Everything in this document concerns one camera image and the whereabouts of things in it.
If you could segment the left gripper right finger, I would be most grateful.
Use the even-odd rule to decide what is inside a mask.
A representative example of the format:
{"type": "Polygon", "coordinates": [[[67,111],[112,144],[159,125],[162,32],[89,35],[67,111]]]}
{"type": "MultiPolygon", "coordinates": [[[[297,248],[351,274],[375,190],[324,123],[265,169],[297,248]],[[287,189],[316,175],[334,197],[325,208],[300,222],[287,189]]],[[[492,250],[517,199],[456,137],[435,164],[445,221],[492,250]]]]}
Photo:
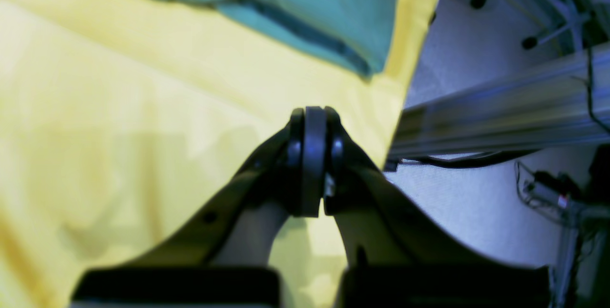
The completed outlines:
{"type": "Polygon", "coordinates": [[[525,270],[476,251],[444,230],[348,135],[338,112],[325,108],[324,209],[337,224],[351,267],[525,270]]]}

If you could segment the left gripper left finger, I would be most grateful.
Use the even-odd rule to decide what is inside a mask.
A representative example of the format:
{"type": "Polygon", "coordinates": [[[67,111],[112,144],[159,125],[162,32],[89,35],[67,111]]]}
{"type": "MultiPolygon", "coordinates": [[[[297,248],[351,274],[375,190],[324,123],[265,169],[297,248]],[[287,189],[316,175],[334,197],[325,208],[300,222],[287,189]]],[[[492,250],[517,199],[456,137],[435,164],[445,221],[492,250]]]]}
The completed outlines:
{"type": "Polygon", "coordinates": [[[187,223],[128,268],[264,266],[289,217],[318,217],[326,185],[327,111],[292,112],[187,223]]]}

